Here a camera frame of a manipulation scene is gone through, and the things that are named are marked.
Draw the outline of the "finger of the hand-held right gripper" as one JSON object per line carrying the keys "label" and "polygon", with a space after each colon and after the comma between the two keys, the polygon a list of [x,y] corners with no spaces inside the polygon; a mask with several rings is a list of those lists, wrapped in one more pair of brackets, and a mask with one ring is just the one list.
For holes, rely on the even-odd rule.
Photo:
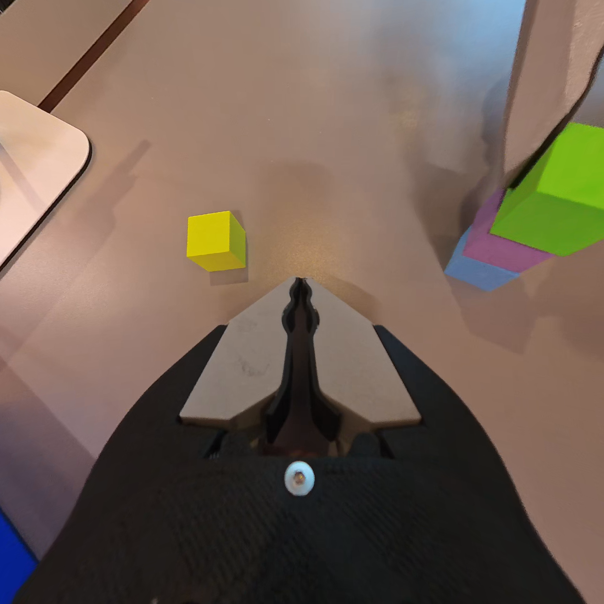
{"label": "finger of the hand-held right gripper", "polygon": [[603,58],[603,1],[526,1],[504,111],[502,186],[515,188],[568,125]]}

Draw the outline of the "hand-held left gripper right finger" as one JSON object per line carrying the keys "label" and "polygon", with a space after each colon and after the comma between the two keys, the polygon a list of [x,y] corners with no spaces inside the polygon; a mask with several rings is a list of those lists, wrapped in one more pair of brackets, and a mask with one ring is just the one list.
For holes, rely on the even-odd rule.
{"label": "hand-held left gripper right finger", "polygon": [[421,415],[369,319],[312,278],[303,280],[312,318],[319,395],[339,419],[329,440],[419,425]]}

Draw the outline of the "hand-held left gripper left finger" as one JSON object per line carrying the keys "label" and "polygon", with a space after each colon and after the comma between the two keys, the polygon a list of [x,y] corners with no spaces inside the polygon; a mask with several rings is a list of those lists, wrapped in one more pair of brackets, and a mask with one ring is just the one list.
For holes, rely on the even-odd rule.
{"label": "hand-held left gripper left finger", "polygon": [[298,277],[290,277],[227,325],[192,388],[179,418],[187,425],[257,432],[283,381],[288,331]]}

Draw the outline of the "yellow foam cube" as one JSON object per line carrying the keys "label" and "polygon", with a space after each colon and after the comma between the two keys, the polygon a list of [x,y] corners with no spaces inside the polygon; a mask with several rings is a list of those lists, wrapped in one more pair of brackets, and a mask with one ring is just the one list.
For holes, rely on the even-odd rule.
{"label": "yellow foam cube", "polygon": [[186,256],[208,272],[246,268],[246,231],[230,211],[190,216]]}

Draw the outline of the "green foam cube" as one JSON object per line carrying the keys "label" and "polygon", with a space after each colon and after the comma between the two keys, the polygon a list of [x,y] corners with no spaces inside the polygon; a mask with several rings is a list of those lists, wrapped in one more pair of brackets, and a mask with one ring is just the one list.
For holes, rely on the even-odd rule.
{"label": "green foam cube", "polygon": [[506,192],[490,233],[557,256],[603,240],[603,128],[568,124]]}

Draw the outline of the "blue foam cube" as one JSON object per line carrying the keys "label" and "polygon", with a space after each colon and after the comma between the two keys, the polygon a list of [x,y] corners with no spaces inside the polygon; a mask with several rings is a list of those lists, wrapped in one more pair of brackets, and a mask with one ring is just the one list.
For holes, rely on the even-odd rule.
{"label": "blue foam cube", "polygon": [[520,273],[509,271],[463,255],[471,228],[459,239],[444,274],[471,284],[482,291],[490,292],[517,279]]}

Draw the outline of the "purple foam cube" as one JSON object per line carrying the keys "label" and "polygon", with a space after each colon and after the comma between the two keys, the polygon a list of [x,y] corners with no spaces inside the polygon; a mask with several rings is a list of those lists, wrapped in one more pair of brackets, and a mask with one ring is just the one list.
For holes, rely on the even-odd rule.
{"label": "purple foam cube", "polygon": [[522,273],[550,258],[547,253],[490,233],[506,190],[495,191],[478,210],[463,255],[514,273]]}

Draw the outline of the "white document stand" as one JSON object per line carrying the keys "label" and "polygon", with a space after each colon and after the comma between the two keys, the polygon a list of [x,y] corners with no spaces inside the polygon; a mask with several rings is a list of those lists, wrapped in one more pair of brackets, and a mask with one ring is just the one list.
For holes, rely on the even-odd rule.
{"label": "white document stand", "polygon": [[1,270],[20,253],[92,159],[78,128],[1,91]]}

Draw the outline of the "blue plastic bin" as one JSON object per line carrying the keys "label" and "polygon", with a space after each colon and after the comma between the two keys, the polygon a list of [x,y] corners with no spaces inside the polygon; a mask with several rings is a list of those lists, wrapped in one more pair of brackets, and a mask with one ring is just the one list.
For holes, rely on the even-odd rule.
{"label": "blue plastic bin", "polygon": [[11,603],[37,566],[37,559],[1,511],[1,603]]}

